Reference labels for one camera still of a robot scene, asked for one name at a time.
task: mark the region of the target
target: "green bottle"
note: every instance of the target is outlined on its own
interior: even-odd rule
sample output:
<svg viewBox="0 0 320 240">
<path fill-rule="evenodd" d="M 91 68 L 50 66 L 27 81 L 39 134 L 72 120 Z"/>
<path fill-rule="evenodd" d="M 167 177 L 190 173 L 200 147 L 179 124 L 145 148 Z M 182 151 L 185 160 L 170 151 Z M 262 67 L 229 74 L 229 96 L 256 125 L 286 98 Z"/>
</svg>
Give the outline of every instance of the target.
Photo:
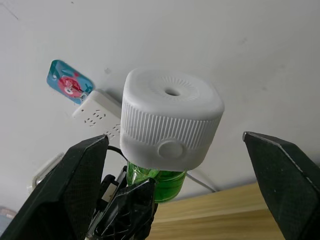
<svg viewBox="0 0 320 240">
<path fill-rule="evenodd" d="M 186 173 L 186 171 L 146 169 L 128 161 L 126 179 L 128 185 L 140 183 L 148 178 L 155 179 L 157 185 L 155 187 L 154 199 L 155 203 L 160 204 L 178 195 L 184 183 Z"/>
</svg>

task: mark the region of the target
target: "power strip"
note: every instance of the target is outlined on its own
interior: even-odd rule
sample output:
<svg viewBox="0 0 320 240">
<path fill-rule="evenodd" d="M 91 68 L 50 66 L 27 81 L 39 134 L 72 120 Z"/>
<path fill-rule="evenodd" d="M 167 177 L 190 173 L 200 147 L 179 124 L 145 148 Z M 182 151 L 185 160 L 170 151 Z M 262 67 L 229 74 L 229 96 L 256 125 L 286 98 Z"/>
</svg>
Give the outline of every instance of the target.
<svg viewBox="0 0 320 240">
<path fill-rule="evenodd" d="M 111 143 L 119 144 L 121 105 L 106 93 L 92 91 L 72 117 L 95 132 L 108 135 Z"/>
</svg>

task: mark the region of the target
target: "wooden surface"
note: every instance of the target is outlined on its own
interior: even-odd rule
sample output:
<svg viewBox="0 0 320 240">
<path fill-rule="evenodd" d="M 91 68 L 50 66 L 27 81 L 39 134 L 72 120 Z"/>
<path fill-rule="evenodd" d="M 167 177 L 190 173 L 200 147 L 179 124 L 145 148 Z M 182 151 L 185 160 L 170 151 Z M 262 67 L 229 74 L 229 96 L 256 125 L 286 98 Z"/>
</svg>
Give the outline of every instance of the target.
<svg viewBox="0 0 320 240">
<path fill-rule="evenodd" d="M 147 240 L 284 240 L 258 184 L 159 204 Z"/>
</svg>

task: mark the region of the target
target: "circular button on cap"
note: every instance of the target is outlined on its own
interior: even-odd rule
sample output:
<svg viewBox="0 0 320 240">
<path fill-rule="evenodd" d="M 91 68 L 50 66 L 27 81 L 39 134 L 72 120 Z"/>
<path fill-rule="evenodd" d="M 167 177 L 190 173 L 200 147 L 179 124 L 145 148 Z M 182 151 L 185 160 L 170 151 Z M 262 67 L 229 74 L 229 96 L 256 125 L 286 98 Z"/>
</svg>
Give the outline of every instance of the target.
<svg viewBox="0 0 320 240">
<path fill-rule="evenodd" d="M 184 147 L 178 142 L 167 140 L 160 144 L 158 153 L 165 159 L 177 159 L 184 153 Z"/>
</svg>

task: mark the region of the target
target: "white wall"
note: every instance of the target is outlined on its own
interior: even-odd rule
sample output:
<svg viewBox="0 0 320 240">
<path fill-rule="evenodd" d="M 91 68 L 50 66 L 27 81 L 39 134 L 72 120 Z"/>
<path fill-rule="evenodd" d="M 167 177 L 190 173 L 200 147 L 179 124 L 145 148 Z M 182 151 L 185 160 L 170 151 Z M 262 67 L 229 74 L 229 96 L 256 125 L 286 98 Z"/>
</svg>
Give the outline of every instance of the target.
<svg viewBox="0 0 320 240">
<path fill-rule="evenodd" d="M 54 59 L 118 100 L 128 72 L 140 66 L 212 80 L 225 114 L 193 173 L 219 189 L 254 180 L 243 131 L 294 142 L 320 160 L 318 0 L 0 3 L 0 205 L 19 209 L 37 169 L 93 134 L 74 124 L 72 101 L 47 85 Z M 105 172 L 123 164 L 109 153 Z M 207 192 L 187 180 L 180 196 Z"/>
</svg>

